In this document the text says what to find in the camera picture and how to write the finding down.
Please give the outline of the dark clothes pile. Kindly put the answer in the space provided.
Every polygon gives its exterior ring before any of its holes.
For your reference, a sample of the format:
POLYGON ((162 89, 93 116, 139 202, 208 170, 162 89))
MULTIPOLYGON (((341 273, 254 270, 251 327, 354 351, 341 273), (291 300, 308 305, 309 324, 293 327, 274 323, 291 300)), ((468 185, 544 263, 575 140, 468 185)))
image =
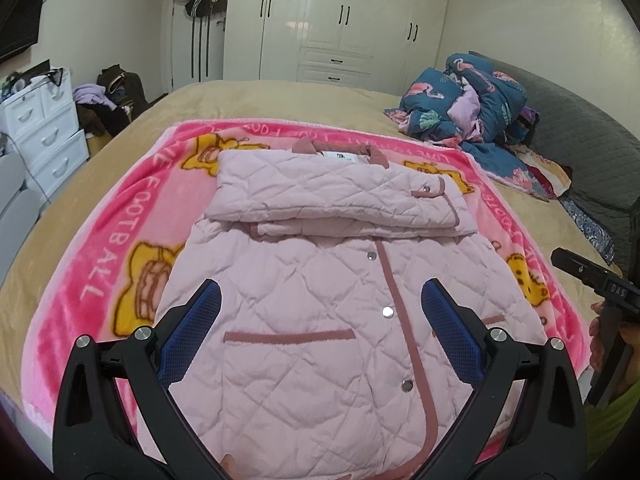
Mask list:
POLYGON ((151 108, 140 76, 124 70, 119 64, 101 70, 96 84, 106 89, 106 95, 117 105, 116 110, 109 110, 101 105, 80 105, 74 102, 82 110, 95 114, 110 136, 118 136, 151 108))

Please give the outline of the white drawer chest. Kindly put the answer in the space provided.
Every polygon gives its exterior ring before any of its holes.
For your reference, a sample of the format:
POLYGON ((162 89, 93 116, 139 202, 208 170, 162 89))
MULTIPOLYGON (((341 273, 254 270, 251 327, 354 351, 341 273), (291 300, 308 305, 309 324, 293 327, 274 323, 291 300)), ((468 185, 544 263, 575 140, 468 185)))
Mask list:
POLYGON ((1 102, 1 132, 6 148, 26 166, 26 186, 40 203, 49 203, 59 188, 89 159, 84 130, 73 99, 70 71, 36 77, 1 102))

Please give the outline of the yellow red folded blanket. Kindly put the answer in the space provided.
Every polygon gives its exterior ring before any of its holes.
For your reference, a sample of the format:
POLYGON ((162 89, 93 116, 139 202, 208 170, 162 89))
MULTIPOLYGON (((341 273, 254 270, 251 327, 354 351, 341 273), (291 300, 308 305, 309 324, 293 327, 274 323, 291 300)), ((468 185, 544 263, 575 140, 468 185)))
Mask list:
POLYGON ((552 200, 561 197, 570 189, 572 185, 570 172, 561 165, 522 144, 515 145, 513 153, 534 175, 552 200))

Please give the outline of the white door with stripes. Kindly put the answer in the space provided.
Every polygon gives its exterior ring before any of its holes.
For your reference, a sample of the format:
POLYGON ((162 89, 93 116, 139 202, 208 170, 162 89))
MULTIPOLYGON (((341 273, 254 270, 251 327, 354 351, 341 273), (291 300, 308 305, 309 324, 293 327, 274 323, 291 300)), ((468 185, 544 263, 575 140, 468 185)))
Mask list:
POLYGON ((212 18, 190 18, 183 6, 171 0, 171 89, 222 78, 226 17, 227 12, 212 18))

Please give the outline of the white wardrobe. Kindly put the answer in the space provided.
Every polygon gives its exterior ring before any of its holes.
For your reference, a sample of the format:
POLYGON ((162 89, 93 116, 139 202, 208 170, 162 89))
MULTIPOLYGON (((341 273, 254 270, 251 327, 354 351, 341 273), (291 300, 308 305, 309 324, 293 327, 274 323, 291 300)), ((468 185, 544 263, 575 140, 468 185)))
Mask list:
POLYGON ((227 80, 394 96, 436 63, 448 0, 228 0, 227 80))

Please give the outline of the blue flamingo print duvet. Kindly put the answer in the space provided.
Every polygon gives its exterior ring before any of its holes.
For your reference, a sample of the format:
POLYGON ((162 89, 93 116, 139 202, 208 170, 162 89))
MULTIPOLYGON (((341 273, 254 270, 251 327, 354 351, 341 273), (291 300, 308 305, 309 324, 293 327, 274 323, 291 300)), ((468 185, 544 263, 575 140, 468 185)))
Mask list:
POLYGON ((533 139, 540 116, 527 105, 525 88, 487 58, 450 55, 442 72, 424 70, 384 114, 405 136, 470 155, 491 179, 541 200, 552 197, 516 156, 533 139))

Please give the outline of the lilac garment on pile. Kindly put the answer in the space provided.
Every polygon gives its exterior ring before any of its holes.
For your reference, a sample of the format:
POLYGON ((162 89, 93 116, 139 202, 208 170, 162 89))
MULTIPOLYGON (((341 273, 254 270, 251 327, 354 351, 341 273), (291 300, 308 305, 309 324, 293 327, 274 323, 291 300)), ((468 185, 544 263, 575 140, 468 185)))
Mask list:
POLYGON ((101 105, 116 110, 117 105, 106 95, 106 89, 99 84, 81 84, 73 88, 73 99, 80 105, 101 105))

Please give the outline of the pink quilted jacket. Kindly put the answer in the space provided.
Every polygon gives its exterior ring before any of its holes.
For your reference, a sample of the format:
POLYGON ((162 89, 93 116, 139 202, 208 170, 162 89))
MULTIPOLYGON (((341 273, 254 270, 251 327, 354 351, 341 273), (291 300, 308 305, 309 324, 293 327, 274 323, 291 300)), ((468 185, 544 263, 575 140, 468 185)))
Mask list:
POLYGON ((171 395, 247 479, 407 478, 471 392, 422 311, 432 278, 488 325, 546 339, 450 178, 315 146, 225 151, 156 309, 220 286, 171 395))

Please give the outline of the tan bed cover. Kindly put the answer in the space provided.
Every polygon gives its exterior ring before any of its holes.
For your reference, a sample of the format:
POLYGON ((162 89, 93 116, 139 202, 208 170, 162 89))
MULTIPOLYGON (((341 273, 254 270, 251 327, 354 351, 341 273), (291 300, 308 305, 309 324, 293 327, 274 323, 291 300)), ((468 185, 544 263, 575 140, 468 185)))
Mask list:
POLYGON ((213 81, 191 84, 161 100, 78 169, 55 197, 14 259, 1 287, 1 389, 21 401, 28 326, 70 241, 125 172, 176 122, 276 118, 397 136, 384 116, 397 96, 328 84, 213 81))

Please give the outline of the pink cartoon fleece blanket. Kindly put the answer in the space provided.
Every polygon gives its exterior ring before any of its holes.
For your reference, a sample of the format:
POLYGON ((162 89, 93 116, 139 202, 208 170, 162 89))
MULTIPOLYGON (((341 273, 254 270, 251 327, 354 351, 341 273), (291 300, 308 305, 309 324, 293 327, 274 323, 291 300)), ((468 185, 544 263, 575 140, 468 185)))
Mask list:
POLYGON ((80 228, 29 327, 22 402, 44 429, 70 350, 80 335, 124 338, 156 324, 156 309, 194 223, 217 189, 218 159, 233 150, 315 146, 326 153, 382 155, 454 181, 478 232, 511 269, 546 341, 561 338, 575 370, 587 365, 585 323, 520 219, 469 156, 397 138, 274 119, 194 120, 169 128, 101 200, 80 228))

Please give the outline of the grey white cabinet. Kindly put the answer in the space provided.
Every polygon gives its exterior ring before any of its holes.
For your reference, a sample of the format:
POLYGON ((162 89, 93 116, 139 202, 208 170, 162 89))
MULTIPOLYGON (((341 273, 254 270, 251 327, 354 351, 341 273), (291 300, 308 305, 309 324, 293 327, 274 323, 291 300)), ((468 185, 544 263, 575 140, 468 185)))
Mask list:
POLYGON ((0 158, 0 283, 40 216, 40 201, 26 185, 23 159, 15 153, 0 158))

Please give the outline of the black television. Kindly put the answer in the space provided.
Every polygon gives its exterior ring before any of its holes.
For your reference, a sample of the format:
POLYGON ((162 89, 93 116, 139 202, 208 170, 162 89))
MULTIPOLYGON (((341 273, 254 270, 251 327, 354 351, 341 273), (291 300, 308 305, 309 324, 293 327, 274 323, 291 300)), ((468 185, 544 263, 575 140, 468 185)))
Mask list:
POLYGON ((43 0, 18 0, 1 27, 0 62, 22 54, 38 42, 43 0))

